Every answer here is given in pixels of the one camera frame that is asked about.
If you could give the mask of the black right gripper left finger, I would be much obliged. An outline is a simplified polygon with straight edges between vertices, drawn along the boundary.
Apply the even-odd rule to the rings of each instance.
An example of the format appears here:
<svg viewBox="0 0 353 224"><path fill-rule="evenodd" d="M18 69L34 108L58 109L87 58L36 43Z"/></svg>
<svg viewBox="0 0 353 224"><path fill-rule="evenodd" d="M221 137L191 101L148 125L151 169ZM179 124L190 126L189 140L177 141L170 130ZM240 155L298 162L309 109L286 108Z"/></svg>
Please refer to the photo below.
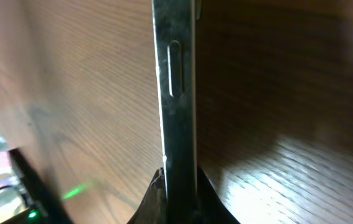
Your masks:
<svg viewBox="0 0 353 224"><path fill-rule="evenodd" d="M164 170L159 168L149 183L148 189L128 224L165 224L166 187Z"/></svg>

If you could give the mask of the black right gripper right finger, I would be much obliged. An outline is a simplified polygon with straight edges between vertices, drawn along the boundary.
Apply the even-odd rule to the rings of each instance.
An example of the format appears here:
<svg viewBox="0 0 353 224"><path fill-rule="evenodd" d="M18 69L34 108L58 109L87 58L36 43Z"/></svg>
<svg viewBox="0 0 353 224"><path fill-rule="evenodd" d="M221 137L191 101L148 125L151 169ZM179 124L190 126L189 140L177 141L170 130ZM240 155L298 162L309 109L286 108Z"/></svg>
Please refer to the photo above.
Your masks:
<svg viewBox="0 0 353 224"><path fill-rule="evenodd" d="M197 168L198 223L239 224L219 199L205 172Z"/></svg>

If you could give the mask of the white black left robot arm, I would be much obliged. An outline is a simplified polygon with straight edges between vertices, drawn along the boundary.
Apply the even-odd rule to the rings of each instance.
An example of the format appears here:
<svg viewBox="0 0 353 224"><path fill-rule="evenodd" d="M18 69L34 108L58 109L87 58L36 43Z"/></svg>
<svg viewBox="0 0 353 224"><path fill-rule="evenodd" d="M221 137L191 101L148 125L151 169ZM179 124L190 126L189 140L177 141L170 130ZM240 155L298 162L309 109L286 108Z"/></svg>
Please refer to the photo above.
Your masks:
<svg viewBox="0 0 353 224"><path fill-rule="evenodd" d="M23 211L3 221L2 224L72 224L73 221L49 188L32 168L21 150L9 151L11 165L20 183L5 185L0 191L11 190L21 198Z"/></svg>

